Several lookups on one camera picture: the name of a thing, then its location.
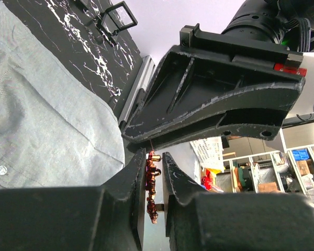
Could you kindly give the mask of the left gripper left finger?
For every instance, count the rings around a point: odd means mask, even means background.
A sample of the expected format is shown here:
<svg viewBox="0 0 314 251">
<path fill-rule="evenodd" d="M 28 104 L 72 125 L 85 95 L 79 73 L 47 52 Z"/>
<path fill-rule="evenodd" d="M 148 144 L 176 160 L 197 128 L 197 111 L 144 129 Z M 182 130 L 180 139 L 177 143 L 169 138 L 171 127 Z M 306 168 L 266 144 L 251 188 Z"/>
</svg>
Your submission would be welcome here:
<svg viewBox="0 0 314 251">
<path fill-rule="evenodd" d="M 97 187 L 0 190 L 0 250 L 142 250 L 146 150 Z"/>
</svg>

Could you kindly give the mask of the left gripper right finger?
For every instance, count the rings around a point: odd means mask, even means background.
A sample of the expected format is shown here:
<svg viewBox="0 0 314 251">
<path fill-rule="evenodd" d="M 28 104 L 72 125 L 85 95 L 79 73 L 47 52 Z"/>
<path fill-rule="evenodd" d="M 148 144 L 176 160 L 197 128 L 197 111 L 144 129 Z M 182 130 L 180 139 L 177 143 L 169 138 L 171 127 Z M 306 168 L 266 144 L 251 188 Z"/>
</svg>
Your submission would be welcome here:
<svg viewBox="0 0 314 251">
<path fill-rule="evenodd" d="M 306 197 L 209 192 L 170 153 L 162 165 L 171 250 L 314 250 L 314 204 Z"/>
</svg>

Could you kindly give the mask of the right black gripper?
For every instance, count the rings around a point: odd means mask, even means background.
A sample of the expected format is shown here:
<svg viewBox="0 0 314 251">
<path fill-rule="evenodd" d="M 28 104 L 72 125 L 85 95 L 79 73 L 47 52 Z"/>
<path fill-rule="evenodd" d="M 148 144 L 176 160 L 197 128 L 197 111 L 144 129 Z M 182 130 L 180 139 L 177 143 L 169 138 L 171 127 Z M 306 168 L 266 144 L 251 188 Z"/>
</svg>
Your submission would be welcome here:
<svg viewBox="0 0 314 251">
<path fill-rule="evenodd" d="M 180 44 L 160 61 L 123 130 L 129 152 L 210 137 L 272 141 L 278 135 L 306 82 L 302 53 L 205 32 L 199 24 L 180 30 Z M 236 55 L 264 66 L 230 57 Z"/>
</svg>

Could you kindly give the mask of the orange flower brooch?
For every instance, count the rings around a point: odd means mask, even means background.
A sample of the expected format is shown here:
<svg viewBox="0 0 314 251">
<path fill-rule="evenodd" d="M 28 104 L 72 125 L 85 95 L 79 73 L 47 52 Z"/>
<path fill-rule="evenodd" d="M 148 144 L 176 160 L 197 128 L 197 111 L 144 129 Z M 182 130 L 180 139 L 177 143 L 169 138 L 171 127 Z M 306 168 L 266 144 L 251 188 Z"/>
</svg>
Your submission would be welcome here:
<svg viewBox="0 0 314 251">
<path fill-rule="evenodd" d="M 162 157 L 156 155 L 154 151 L 148 153 L 145 168 L 145 190 L 147 195 L 147 214 L 152 224 L 157 224 L 158 212 L 163 211 L 163 206 L 155 203 L 156 196 L 156 178 L 161 175 L 161 170 L 157 168 L 155 162 L 160 162 Z"/>
</svg>

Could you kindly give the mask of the grey button shirt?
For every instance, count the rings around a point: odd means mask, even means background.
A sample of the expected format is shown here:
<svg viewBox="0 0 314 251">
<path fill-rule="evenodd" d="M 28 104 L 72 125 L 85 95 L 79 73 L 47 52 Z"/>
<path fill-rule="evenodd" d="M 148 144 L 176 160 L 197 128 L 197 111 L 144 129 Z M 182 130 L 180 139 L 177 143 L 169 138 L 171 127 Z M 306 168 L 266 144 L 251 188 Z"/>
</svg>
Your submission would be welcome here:
<svg viewBox="0 0 314 251">
<path fill-rule="evenodd" d="M 98 186 L 124 164 L 111 108 L 0 1 L 0 189 Z"/>
</svg>

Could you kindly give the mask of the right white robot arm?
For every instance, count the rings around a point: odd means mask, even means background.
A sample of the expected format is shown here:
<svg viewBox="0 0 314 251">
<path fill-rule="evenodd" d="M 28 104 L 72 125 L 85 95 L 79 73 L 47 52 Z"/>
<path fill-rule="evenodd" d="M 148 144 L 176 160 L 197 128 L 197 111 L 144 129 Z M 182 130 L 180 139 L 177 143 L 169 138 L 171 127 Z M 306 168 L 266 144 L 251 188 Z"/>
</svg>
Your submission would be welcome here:
<svg viewBox="0 0 314 251">
<path fill-rule="evenodd" d="M 314 1 L 245 1 L 221 34 L 183 27 L 123 129 L 128 150 L 273 140 L 301 95 L 312 49 Z"/>
</svg>

